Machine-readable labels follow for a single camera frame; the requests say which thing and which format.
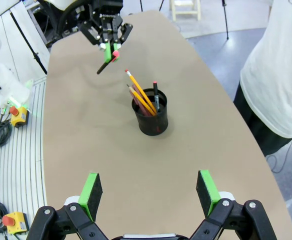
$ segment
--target brown tabletop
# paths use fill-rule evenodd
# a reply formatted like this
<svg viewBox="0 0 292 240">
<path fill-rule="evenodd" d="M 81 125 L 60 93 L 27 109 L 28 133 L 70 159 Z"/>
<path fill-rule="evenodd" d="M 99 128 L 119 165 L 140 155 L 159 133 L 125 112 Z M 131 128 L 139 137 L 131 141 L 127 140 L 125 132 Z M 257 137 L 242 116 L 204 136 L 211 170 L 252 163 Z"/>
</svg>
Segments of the brown tabletop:
<svg viewBox="0 0 292 240">
<path fill-rule="evenodd" d="M 100 173 L 97 224 L 108 238 L 125 233 L 190 237 L 204 219 L 195 186 L 208 169 L 220 191 L 243 204 L 261 201 L 279 240 L 292 223 L 257 143 L 196 51 L 159 12 L 133 24 L 120 60 L 100 75 L 103 53 L 77 33 L 52 47 L 45 92 L 43 153 L 48 204 L 59 209 Z M 138 127 L 126 84 L 128 68 L 143 88 L 154 80 L 168 99 L 168 128 Z M 77 239 L 68 236 L 66 239 Z M 221 239 L 236 239 L 225 231 Z"/>
</svg>

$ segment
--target black pen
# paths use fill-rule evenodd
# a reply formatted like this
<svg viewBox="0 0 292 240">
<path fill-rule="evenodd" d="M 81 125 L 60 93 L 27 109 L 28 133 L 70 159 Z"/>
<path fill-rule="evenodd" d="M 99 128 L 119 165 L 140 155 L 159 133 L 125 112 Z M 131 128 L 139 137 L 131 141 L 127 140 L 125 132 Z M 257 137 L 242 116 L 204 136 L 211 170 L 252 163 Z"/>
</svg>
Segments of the black pen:
<svg viewBox="0 0 292 240">
<path fill-rule="evenodd" d="M 157 82 L 153 82 L 153 88 L 154 88 L 154 98 L 155 98 L 155 107 L 157 109 L 157 112 L 160 111 L 160 98 L 158 96 L 158 88 L 157 88 Z"/>
</svg>

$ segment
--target yellow pencil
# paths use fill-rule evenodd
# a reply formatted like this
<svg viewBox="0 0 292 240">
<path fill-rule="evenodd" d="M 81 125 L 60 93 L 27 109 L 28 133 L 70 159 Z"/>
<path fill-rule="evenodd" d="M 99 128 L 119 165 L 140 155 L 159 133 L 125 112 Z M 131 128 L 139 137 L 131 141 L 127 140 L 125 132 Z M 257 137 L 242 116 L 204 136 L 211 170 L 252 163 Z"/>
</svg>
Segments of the yellow pencil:
<svg viewBox="0 0 292 240">
<path fill-rule="evenodd" d="M 143 96 L 143 98 L 146 100 L 146 102 L 148 103 L 148 105 L 151 107 L 152 111 L 154 113 L 157 113 L 156 108 L 154 107 L 154 105 L 152 104 L 151 100 L 148 98 L 148 96 L 146 95 L 146 93 L 143 91 L 143 89 L 141 88 L 141 86 L 138 84 L 138 82 L 136 81 L 136 79 L 133 77 L 133 75 L 130 73 L 130 71 L 128 71 L 128 69 L 126 69 L 125 71 L 128 76 L 130 77 L 130 80 L 135 84 L 135 86 L 138 88 L 138 90 L 140 91 L 141 95 Z"/>
<path fill-rule="evenodd" d="M 127 86 L 129 87 L 129 90 L 132 92 L 132 94 L 138 99 L 138 101 L 140 101 L 140 103 L 150 112 L 150 114 L 155 116 L 156 113 L 154 113 L 154 111 L 150 108 L 150 106 L 148 106 L 144 99 L 131 86 Z"/>
</svg>

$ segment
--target black pants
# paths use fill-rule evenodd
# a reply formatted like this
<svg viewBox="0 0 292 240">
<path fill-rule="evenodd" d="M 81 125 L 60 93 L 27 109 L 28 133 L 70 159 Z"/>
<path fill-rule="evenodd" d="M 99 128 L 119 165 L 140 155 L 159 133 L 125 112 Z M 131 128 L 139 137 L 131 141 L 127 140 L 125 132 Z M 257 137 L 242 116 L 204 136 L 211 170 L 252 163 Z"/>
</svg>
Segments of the black pants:
<svg viewBox="0 0 292 240">
<path fill-rule="evenodd" d="M 255 115 L 244 97 L 240 84 L 237 88 L 234 104 L 256 139 L 264 156 L 277 152 L 292 140 L 291 138 L 284 138 L 274 133 Z"/>
</svg>

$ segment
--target person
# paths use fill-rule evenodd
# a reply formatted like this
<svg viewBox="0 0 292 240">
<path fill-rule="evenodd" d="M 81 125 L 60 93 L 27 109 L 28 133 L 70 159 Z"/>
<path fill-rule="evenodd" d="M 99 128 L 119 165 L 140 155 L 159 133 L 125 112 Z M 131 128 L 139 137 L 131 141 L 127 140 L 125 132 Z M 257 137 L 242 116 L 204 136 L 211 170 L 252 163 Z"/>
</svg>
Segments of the person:
<svg viewBox="0 0 292 240">
<path fill-rule="evenodd" d="M 265 33 L 240 72 L 234 104 L 265 156 L 292 140 L 292 0 L 272 1 Z"/>
</svg>

